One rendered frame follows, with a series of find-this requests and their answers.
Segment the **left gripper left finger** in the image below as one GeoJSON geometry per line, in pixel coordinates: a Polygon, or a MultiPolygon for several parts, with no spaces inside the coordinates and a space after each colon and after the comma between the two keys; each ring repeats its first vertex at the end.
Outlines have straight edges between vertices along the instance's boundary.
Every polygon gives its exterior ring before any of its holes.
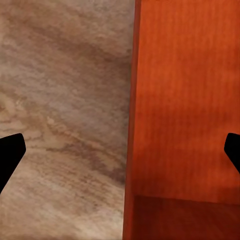
{"type": "Polygon", "coordinates": [[[0,193],[26,153],[22,133],[0,138],[0,193]]]}

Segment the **storage box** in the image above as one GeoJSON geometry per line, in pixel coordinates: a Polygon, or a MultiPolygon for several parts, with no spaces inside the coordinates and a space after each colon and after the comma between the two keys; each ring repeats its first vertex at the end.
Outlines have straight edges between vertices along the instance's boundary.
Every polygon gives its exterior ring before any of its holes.
{"type": "Polygon", "coordinates": [[[240,240],[240,0],[135,0],[122,240],[240,240]]]}

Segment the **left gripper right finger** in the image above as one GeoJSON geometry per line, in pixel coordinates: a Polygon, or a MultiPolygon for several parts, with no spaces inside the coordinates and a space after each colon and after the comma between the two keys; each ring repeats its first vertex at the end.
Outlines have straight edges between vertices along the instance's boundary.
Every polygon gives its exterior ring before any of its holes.
{"type": "Polygon", "coordinates": [[[224,151],[240,173],[240,135],[228,133],[224,151]]]}

